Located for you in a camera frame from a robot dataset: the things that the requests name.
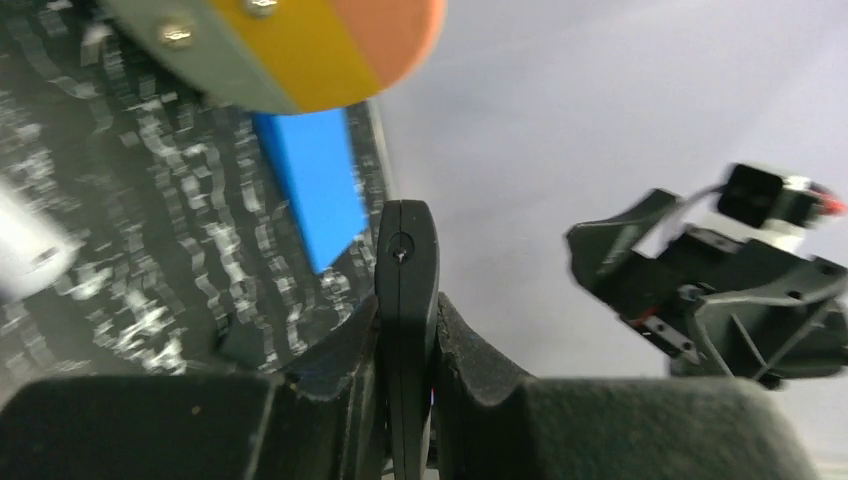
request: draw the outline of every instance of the black bracket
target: black bracket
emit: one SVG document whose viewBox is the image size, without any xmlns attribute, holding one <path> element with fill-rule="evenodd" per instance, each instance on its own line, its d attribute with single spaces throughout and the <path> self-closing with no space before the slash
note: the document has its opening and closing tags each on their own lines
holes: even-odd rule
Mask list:
<svg viewBox="0 0 848 480">
<path fill-rule="evenodd" d="M 386 373 L 395 478 L 419 480 L 429 448 L 439 245 L 421 201 L 387 202 L 377 240 L 379 350 Z"/>
<path fill-rule="evenodd" d="M 653 190 L 626 212 L 574 226 L 565 236 L 574 279 L 671 357 L 673 375 L 777 388 L 783 379 L 841 372 L 846 269 L 692 225 L 656 258 L 635 250 L 679 205 Z"/>
</svg>

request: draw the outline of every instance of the yellow stripe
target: yellow stripe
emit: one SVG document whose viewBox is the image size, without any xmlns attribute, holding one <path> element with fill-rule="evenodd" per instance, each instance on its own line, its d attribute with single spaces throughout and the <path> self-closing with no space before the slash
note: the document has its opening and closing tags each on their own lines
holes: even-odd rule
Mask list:
<svg viewBox="0 0 848 480">
<path fill-rule="evenodd" d="M 281 0 L 261 19 L 248 15 L 242 1 L 208 2 L 302 111 L 347 106 L 381 90 L 326 0 Z"/>
</svg>

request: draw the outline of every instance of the white cylinder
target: white cylinder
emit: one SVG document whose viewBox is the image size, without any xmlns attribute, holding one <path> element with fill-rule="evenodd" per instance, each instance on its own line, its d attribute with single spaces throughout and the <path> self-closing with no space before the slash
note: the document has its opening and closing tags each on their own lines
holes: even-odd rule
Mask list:
<svg viewBox="0 0 848 480">
<path fill-rule="evenodd" d="M 0 178 L 0 300 L 22 300 L 52 285 L 73 265 L 78 244 Z"/>
</svg>

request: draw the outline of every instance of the blue plastic piece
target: blue plastic piece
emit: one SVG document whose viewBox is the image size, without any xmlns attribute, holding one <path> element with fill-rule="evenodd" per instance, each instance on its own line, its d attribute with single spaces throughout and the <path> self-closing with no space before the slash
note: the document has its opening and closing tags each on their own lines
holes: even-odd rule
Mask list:
<svg viewBox="0 0 848 480">
<path fill-rule="evenodd" d="M 367 226 L 344 109 L 256 114 L 257 134 L 289 198 L 312 270 L 331 267 Z"/>
</svg>

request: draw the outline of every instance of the metal screw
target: metal screw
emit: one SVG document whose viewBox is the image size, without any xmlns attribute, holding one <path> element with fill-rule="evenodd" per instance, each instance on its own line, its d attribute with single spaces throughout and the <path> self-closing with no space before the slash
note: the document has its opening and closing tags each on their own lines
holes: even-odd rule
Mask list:
<svg viewBox="0 0 848 480">
<path fill-rule="evenodd" d="M 277 0 L 244 0 L 244 8 L 254 17 L 264 18 L 277 9 Z"/>
<path fill-rule="evenodd" d="M 405 248 L 396 248 L 392 255 L 394 255 L 395 259 L 397 259 L 398 263 L 403 263 L 406 260 L 406 249 Z"/>
<path fill-rule="evenodd" d="M 194 42 L 188 23 L 168 21 L 159 28 L 159 41 L 168 48 L 180 50 Z"/>
</svg>

